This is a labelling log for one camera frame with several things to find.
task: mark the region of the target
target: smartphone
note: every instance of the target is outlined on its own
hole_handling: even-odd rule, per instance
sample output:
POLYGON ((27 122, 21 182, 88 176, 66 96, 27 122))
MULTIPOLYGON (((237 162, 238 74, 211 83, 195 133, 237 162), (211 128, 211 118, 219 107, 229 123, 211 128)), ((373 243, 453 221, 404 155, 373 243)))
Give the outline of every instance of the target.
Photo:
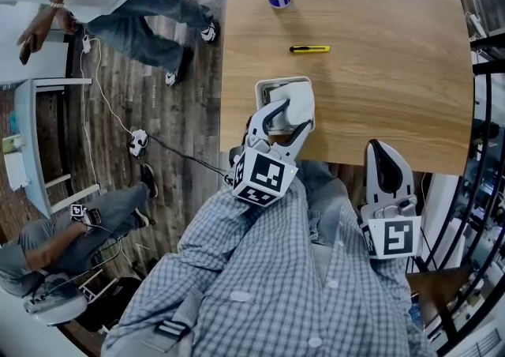
POLYGON ((36 45, 37 37, 35 34, 32 34, 24 41, 23 47, 21 48, 21 53, 19 54, 19 60, 23 65, 28 63, 30 59, 30 55, 32 54, 32 48, 36 45))

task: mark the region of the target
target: checkered shirt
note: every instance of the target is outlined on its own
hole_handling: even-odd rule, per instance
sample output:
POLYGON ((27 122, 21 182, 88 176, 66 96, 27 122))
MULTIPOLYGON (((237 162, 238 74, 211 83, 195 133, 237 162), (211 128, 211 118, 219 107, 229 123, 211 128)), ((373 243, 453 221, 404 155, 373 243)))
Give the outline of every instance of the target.
POLYGON ((406 259, 368 258, 349 201, 321 282, 305 188, 297 178, 265 209, 223 188, 198 212, 178 250, 142 283, 104 351, 124 336, 170 320, 196 287, 204 298, 195 356, 435 355, 408 313, 406 259))

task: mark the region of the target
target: shirt button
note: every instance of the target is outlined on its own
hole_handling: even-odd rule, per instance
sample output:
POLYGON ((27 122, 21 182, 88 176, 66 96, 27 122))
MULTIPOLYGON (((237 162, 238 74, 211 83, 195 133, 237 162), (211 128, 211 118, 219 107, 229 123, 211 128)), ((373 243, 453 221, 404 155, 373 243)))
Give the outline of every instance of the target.
POLYGON ((246 303, 251 300, 253 296, 248 292, 243 291, 232 291, 230 294, 230 299, 232 301, 238 301, 240 303, 246 303))
POLYGON ((339 282, 337 280, 329 280, 327 285, 329 288, 337 288, 339 286, 339 282))
POLYGON ((321 344, 323 344, 323 341, 320 337, 311 337, 309 339, 309 347, 311 348, 318 348, 321 344))

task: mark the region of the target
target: wooden table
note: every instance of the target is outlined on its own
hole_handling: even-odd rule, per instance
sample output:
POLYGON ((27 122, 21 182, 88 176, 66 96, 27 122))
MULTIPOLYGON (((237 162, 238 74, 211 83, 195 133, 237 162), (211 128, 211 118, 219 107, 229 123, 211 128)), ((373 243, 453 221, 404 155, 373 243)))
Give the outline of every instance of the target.
POLYGON ((305 75, 316 130, 302 159, 363 164, 371 138, 415 171, 460 175, 473 117, 468 33, 459 0, 228 0, 221 150, 241 143, 262 79, 305 75), (331 45, 290 54, 292 45, 331 45))

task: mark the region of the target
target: leg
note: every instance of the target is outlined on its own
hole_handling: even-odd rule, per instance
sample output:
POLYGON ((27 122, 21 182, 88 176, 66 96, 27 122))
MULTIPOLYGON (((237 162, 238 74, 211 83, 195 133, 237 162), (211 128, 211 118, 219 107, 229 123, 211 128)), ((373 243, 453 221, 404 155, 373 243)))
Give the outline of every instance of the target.
POLYGON ((116 51, 146 65, 170 72, 181 65, 184 48, 175 41, 156 36, 143 17, 101 16, 88 23, 87 28, 116 51))
MULTIPOLYGON (((141 183, 131 189, 104 194, 87 203, 87 208, 99 210, 102 219, 101 226, 107 231, 96 227, 90 235, 76 239, 60 259, 50 266, 48 271, 68 273, 85 271, 91 257, 108 239, 111 239, 111 234, 108 231, 119 239, 130 231, 141 227, 139 220, 132 216, 132 212, 144 205, 148 199, 149 189, 141 183)), ((69 223, 70 217, 66 212, 58 219, 54 228, 55 233, 64 230, 69 223)))
POLYGON ((111 14, 121 18, 158 15, 186 23, 200 31, 207 29, 212 22, 210 9, 196 0, 127 0, 111 14))
POLYGON ((335 232, 340 221, 340 208, 349 200, 346 187, 334 177, 325 162, 297 162, 298 178, 303 182, 307 192, 309 210, 320 215, 317 223, 317 243, 332 246, 335 232))

